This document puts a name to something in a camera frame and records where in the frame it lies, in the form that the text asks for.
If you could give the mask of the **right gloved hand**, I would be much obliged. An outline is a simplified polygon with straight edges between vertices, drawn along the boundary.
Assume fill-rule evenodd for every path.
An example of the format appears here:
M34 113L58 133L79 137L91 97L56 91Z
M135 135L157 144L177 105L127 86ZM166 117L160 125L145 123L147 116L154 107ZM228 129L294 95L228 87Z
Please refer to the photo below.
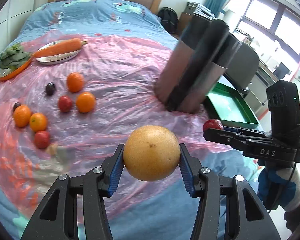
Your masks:
M281 206L286 212L300 207L300 171L296 168L264 168L258 177L258 193L267 210Z

